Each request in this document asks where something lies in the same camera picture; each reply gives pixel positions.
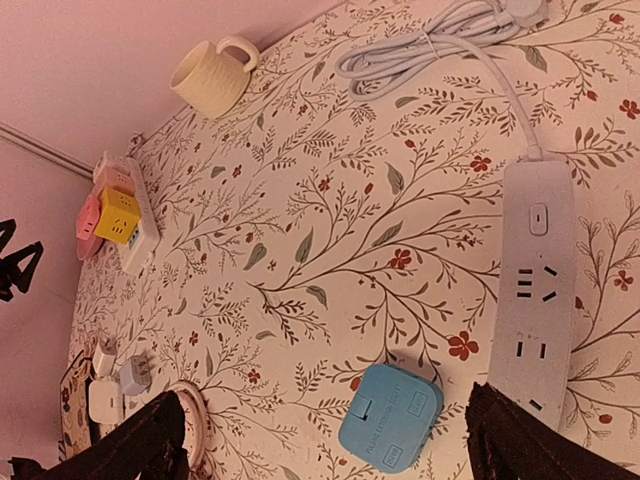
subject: wall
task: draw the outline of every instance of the wall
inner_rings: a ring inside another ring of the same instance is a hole
[[[265,47],[340,1],[4,2],[0,121],[93,164],[182,105],[169,80],[201,40]]]
[[[57,458],[59,382],[80,264],[75,216],[90,182],[0,141],[0,220],[18,229],[5,255],[40,240],[44,255],[26,295],[0,302],[0,459]]]

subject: power strip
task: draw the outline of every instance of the power strip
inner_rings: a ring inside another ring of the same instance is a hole
[[[130,169],[129,175],[135,185],[141,218],[129,238],[129,243],[119,245],[118,251],[122,270],[131,275],[137,275],[153,261],[154,252],[160,243],[160,233],[153,216],[140,165],[134,158],[126,157],[126,160]]]
[[[564,162],[506,169],[500,297],[487,382],[554,430],[571,355],[574,222]]]

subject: yellow sponge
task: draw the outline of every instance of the yellow sponge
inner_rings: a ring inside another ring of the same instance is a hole
[[[100,221],[93,233],[112,242],[126,244],[140,221],[137,200],[111,187],[102,190],[100,200]]]

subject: tablecloth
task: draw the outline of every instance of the tablecloth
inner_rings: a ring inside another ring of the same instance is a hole
[[[406,479],[471,478],[464,407],[486,378],[498,295],[501,180],[524,138],[471,56],[352,101],[339,55],[420,28],[443,2],[358,0],[265,52],[223,118],[185,109],[136,152],[162,242],[132,277],[113,246],[83,268],[70,359],[100,335],[151,390],[208,403],[204,476],[383,475],[337,431],[363,371],[433,380],[445,407]],[[640,473],[640,10],[553,0],[551,19],[487,51],[549,158],[571,167],[578,218],[574,344],[560,432]]]

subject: beige mug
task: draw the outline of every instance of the beige mug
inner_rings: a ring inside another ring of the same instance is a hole
[[[249,55],[247,63],[224,51],[229,47]],[[204,41],[180,62],[171,78],[171,89],[200,113],[217,118],[240,100],[259,60],[258,49],[242,37],[225,37],[217,46]]]

